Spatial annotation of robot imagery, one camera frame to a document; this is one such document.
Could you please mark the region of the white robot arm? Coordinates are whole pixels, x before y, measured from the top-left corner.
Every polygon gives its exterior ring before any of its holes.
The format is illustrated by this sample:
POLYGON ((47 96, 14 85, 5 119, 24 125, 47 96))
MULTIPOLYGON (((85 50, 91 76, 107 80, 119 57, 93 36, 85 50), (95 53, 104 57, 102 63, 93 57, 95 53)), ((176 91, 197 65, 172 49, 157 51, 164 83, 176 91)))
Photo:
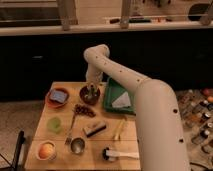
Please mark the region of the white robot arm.
POLYGON ((88 63, 88 83, 99 84, 105 73, 133 94, 142 171, 191 171, 173 89, 164 81, 110 60, 105 44, 87 48, 83 55, 88 63))

